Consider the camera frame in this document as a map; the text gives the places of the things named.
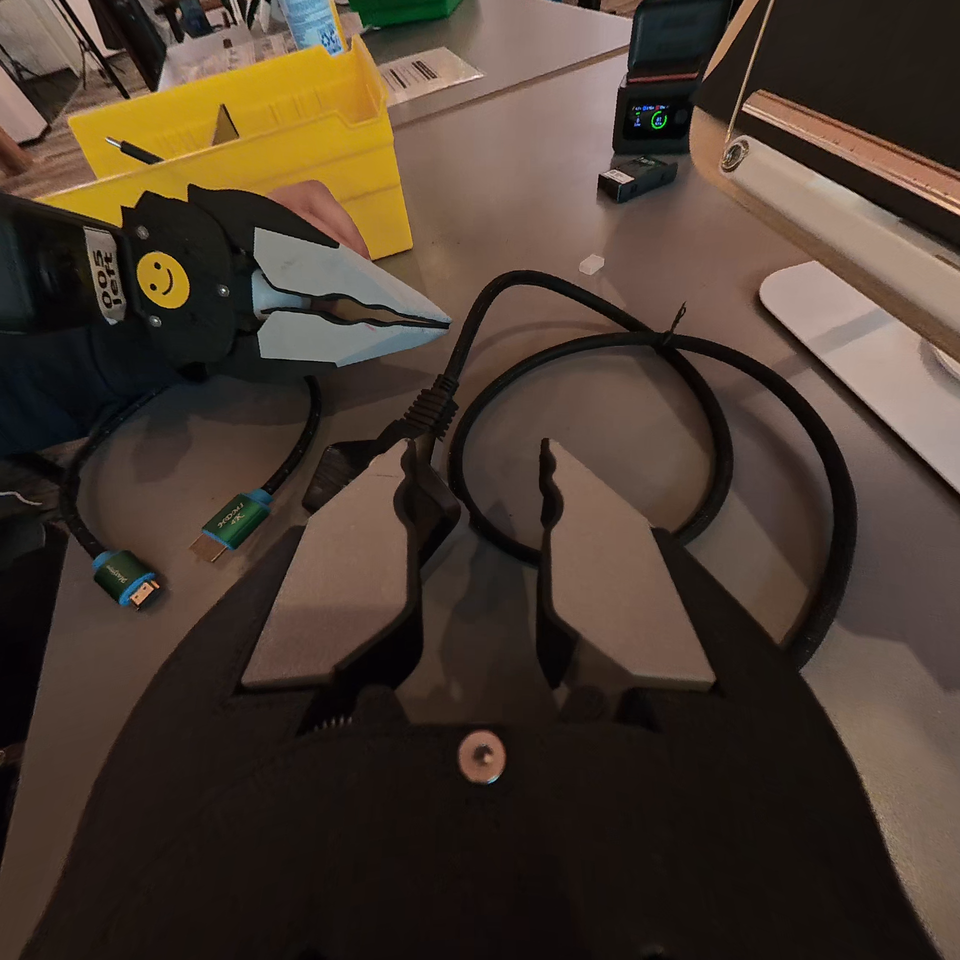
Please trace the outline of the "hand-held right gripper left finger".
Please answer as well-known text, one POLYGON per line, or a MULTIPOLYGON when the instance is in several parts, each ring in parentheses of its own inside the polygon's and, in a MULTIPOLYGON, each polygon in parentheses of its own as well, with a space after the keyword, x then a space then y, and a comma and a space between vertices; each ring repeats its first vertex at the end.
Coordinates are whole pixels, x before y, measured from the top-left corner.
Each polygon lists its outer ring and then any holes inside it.
POLYGON ((307 521, 241 684, 332 682, 413 610, 417 550, 405 497, 416 449, 400 439, 307 521))

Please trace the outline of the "small black battery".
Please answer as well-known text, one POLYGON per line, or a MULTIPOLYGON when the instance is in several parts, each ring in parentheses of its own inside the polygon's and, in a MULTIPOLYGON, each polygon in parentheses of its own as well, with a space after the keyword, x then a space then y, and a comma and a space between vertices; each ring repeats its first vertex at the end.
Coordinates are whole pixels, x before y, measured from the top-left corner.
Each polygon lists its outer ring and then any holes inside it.
POLYGON ((678 162, 636 155, 598 174, 597 190, 617 205, 673 184, 678 162))

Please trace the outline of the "blue white wipes canister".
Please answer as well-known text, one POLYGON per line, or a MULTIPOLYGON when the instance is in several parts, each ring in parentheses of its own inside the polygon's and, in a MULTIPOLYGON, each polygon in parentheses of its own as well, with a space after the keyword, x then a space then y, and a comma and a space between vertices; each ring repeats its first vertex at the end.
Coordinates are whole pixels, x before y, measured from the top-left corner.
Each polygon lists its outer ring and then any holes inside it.
POLYGON ((295 49, 322 49, 338 57, 348 49, 335 1, 280 1, 295 49))

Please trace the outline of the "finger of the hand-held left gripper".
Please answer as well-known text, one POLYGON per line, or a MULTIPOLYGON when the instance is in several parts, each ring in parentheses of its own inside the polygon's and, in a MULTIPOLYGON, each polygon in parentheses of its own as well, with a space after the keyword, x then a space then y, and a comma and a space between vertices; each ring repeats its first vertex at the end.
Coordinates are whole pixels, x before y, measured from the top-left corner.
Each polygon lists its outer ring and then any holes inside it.
POLYGON ((349 300, 406 322, 450 326, 450 317, 424 294, 354 250, 328 246, 261 226, 253 259, 270 286, 302 299, 349 300))
POLYGON ((279 309, 267 313, 256 333, 264 359, 332 364, 338 368, 425 346, 450 330, 450 318, 392 317, 356 320, 279 309))

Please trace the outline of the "metal hdmi port hub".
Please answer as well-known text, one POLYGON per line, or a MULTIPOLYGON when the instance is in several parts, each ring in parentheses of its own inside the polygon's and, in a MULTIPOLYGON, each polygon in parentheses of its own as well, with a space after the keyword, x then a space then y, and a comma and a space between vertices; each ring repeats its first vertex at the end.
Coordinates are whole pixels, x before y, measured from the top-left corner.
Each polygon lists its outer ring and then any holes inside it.
POLYGON ((729 423, 716 394, 684 354, 698 354, 724 364, 751 378, 792 414, 819 455, 829 488, 832 530, 822 575, 810 594, 805 613, 781 643, 781 649, 796 668, 806 666, 834 623, 853 570, 858 540, 858 502, 853 480, 833 433, 810 402, 786 378, 735 348, 677 332, 686 313, 684 305, 678 309, 668 329, 657 331, 600 295, 554 274, 540 270, 512 270, 498 275, 486 284, 470 307, 444 370, 430 387, 417 395, 402 417, 390 423, 378 437, 361 440, 357 461, 351 462, 348 454, 342 454, 342 462, 336 463, 332 447, 323 453, 303 498, 304 509, 314 512, 324 506, 378 453, 388 450, 399 440, 425 438, 427 457, 431 458, 434 445, 447 434, 457 413, 455 397, 460 376, 479 330, 495 300, 515 287, 546 290, 584 306, 615 324, 620 331, 569 340, 528 356, 491 381, 460 414, 448 444, 447 479, 453 496, 466 509, 470 527, 481 539, 520 563, 533 568, 540 562, 541 550, 511 538, 489 520, 476 503, 464 467, 470 433, 480 416, 501 394, 535 370, 576 354, 641 347, 652 350, 684 382, 698 402, 711 436, 711 474, 706 491, 697 508, 674 532, 674 538, 680 544, 693 542, 710 527, 725 504, 734 479, 735 452, 729 423))

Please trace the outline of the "yellow plastic bin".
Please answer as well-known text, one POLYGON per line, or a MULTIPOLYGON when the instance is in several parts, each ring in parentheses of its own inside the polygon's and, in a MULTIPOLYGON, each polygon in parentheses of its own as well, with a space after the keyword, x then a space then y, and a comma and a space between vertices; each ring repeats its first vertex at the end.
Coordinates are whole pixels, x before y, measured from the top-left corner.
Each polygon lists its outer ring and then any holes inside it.
POLYGON ((180 200, 189 185, 267 195, 316 180, 350 215, 372 259, 413 247, 387 90, 360 36, 338 56, 285 54, 68 122, 96 179, 42 203, 118 225, 121 209, 146 191, 180 200), (105 138, 164 162, 140 163, 105 138))

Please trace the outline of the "person's left forearm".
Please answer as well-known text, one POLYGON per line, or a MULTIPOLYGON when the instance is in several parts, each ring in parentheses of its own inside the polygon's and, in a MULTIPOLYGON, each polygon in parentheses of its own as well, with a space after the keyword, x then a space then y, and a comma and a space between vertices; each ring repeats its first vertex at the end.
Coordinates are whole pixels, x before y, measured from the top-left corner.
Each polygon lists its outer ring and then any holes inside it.
POLYGON ((128 323, 1 336, 1 456, 47 450, 184 381, 128 323))

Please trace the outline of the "person's left hand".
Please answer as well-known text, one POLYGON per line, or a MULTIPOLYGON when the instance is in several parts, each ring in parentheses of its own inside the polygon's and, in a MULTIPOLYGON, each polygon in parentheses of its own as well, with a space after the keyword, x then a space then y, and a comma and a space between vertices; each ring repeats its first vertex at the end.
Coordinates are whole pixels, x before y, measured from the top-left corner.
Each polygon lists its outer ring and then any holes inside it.
POLYGON ((279 187, 268 194, 269 199, 354 251, 372 260, 369 248, 353 218, 334 198, 328 186, 310 179, 279 187))

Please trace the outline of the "black board on white stand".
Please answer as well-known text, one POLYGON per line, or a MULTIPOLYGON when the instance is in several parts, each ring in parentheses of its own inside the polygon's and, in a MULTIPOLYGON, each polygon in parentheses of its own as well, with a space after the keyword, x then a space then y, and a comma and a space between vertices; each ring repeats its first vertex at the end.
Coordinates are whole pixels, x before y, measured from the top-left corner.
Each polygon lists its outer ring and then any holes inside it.
POLYGON ((742 2, 697 172, 814 261, 763 306, 958 491, 958 2, 742 2))

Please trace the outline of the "printed sheet in plastic sleeve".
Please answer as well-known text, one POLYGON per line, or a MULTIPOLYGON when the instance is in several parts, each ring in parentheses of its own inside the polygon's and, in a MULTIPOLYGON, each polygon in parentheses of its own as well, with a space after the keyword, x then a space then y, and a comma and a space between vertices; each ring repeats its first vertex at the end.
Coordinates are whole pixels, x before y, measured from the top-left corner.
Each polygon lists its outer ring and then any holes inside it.
POLYGON ((297 51, 288 30, 254 36, 239 27, 186 38, 167 49, 157 92, 269 61, 297 51))

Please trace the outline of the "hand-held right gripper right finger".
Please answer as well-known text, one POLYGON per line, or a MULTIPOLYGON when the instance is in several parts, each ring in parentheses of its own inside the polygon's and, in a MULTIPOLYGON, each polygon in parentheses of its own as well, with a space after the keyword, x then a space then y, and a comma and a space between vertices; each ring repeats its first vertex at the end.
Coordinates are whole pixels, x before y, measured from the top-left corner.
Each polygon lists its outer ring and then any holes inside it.
POLYGON ((709 690, 714 668, 646 516, 551 438, 539 487, 538 663, 548 686, 709 690))

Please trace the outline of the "black charging case with display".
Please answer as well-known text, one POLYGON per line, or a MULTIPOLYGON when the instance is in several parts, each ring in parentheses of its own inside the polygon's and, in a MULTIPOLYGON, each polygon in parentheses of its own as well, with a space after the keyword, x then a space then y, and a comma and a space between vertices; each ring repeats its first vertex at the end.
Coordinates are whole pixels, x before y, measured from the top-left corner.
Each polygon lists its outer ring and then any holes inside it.
POLYGON ((685 154, 694 96, 735 6, 731 1, 641 1, 616 97, 618 156, 685 154))

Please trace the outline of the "green plastic bin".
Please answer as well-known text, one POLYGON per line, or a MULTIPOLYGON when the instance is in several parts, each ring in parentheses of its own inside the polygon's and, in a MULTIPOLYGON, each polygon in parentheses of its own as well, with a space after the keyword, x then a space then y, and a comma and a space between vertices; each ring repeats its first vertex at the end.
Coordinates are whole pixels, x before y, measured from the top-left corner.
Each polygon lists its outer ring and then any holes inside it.
POLYGON ((366 27, 386 28, 449 18, 461 1, 349 1, 366 27))

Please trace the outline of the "person's black trouser leg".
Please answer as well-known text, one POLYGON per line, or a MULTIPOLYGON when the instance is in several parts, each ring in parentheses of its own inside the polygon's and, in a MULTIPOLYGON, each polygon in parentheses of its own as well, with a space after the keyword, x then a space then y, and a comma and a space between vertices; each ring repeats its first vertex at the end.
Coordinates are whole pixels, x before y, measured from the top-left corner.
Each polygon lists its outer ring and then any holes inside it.
POLYGON ((13 812, 67 545, 66 532, 37 514, 19 513, 2 519, 2 845, 13 812))

